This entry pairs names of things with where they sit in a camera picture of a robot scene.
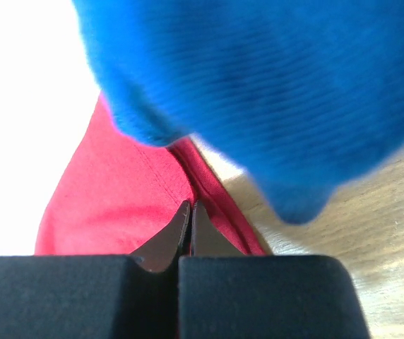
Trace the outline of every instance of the black pad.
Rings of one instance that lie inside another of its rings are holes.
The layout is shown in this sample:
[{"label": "black pad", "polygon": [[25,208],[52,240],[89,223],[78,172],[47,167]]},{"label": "black pad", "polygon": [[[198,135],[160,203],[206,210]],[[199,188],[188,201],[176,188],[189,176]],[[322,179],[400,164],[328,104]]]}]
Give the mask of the black pad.
[{"label": "black pad", "polygon": [[133,257],[0,257],[0,339],[175,338],[177,261],[148,273]]},{"label": "black pad", "polygon": [[347,271],[326,256],[182,257],[181,339],[369,338]]}]

